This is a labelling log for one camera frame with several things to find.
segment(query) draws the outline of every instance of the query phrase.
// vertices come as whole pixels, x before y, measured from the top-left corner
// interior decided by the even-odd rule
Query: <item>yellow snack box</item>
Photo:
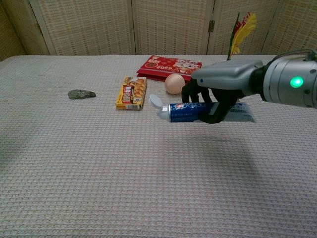
[[[141,110],[146,89],[146,77],[125,77],[115,107],[121,110]]]

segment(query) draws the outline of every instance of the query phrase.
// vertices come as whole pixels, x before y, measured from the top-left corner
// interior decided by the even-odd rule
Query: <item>cartoon character print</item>
[[[173,65],[173,67],[175,68],[172,69],[172,71],[176,73],[191,74],[192,72],[194,72],[196,69],[199,68],[199,66],[195,63],[196,62],[194,61],[186,62],[185,60],[179,59]]]

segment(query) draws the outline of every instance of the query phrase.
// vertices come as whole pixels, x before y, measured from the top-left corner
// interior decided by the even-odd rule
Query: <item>yellow feather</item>
[[[231,47],[231,53],[232,54],[238,54],[240,53],[239,45],[243,42],[244,38],[246,38],[253,29],[255,29],[257,24],[257,17],[255,13],[251,14],[249,19],[246,21],[246,24],[244,26],[241,26],[236,34],[233,37],[232,41],[232,47]]]

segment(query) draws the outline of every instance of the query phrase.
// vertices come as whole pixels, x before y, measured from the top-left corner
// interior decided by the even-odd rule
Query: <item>white toothpaste cap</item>
[[[168,106],[163,106],[162,100],[157,95],[150,95],[150,104],[152,107],[159,109],[157,112],[159,118],[169,121]]]

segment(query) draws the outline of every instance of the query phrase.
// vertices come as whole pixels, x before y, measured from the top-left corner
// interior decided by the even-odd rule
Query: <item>feather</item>
[[[242,20],[242,22],[236,22],[236,25],[233,29],[234,37],[232,41],[232,45],[230,47],[230,56],[233,54],[240,53],[240,44],[243,42],[244,38],[246,38],[252,30],[255,29],[257,24],[257,17],[255,13],[248,13]]]

